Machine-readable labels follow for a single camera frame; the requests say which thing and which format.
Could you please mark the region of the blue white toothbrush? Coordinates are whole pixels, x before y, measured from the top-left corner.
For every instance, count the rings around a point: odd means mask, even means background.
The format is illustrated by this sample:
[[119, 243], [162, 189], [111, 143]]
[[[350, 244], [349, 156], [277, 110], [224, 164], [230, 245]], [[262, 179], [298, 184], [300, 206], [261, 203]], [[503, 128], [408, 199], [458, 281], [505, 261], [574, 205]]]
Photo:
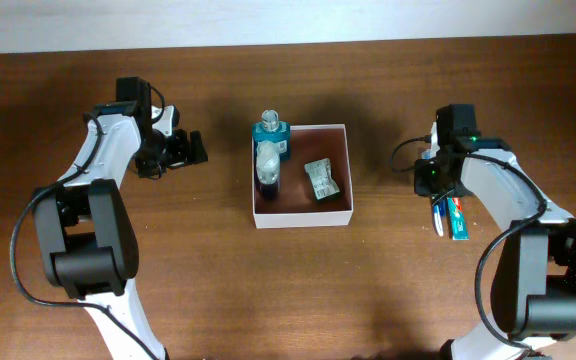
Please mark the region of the blue white toothbrush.
[[439, 237], [443, 237], [444, 236], [443, 217], [440, 216], [436, 207], [439, 201], [440, 200], [435, 200], [431, 203], [432, 221], [433, 221], [433, 228], [436, 234]]

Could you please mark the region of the Colgate toothpaste tube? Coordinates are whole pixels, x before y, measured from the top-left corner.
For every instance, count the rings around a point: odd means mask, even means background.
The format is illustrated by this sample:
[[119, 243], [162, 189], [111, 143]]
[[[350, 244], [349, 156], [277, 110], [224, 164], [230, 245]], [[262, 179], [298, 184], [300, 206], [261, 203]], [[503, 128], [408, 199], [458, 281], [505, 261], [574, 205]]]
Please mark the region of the Colgate toothpaste tube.
[[459, 198], [451, 197], [447, 200], [447, 213], [450, 223], [451, 238], [455, 241], [469, 239], [467, 222], [463, 213], [462, 203]]

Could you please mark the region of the purple foaming soap pump bottle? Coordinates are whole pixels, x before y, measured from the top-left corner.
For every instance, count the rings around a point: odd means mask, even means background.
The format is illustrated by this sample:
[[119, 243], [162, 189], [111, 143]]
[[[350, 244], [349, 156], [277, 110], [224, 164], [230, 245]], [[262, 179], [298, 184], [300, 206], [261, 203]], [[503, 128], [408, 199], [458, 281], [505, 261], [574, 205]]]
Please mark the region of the purple foaming soap pump bottle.
[[280, 188], [280, 155], [278, 147], [270, 141], [258, 144], [255, 162], [259, 192], [267, 201], [275, 200]]

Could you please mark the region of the blue Listerine mouthwash bottle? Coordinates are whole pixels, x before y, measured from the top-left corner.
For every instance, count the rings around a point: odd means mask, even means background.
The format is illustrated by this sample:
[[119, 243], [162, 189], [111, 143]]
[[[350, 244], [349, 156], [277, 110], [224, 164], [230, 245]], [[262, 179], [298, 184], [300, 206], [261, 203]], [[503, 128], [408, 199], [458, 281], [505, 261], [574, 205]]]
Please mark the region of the blue Listerine mouthwash bottle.
[[278, 147], [279, 158], [287, 161], [291, 156], [291, 129], [287, 122], [281, 121], [275, 110], [264, 110], [261, 120], [252, 126], [254, 155], [263, 141], [274, 143]]

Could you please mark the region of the green white wipes packet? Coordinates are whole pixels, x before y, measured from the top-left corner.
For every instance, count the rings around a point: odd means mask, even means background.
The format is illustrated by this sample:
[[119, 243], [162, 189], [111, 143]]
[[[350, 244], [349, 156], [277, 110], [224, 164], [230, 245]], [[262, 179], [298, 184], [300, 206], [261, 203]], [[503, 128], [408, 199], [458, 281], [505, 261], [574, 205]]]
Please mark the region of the green white wipes packet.
[[307, 163], [304, 165], [304, 170], [310, 179], [317, 201], [323, 201], [341, 194], [339, 186], [332, 177], [329, 158]]

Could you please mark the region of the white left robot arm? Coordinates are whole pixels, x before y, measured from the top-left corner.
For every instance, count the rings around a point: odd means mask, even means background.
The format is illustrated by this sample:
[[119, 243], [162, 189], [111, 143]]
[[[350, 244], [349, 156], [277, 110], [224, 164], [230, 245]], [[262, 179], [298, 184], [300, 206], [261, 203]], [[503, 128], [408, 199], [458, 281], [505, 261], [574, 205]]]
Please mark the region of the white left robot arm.
[[179, 128], [173, 105], [120, 101], [85, 114], [87, 135], [69, 169], [33, 194], [33, 217], [49, 283], [64, 307], [83, 308], [114, 359], [166, 359], [141, 304], [137, 238], [120, 194], [125, 173], [141, 178], [200, 164], [208, 157], [197, 131]]

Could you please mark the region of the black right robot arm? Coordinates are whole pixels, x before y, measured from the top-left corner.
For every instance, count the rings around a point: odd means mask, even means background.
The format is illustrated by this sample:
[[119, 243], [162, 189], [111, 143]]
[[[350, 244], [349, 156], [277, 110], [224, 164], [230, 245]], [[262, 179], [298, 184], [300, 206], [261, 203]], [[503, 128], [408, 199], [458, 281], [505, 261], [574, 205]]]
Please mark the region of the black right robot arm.
[[504, 141], [439, 122], [426, 139], [416, 193], [471, 194], [501, 230], [475, 270], [480, 322], [447, 340], [440, 358], [541, 359], [542, 348], [576, 337], [576, 218], [529, 178]]

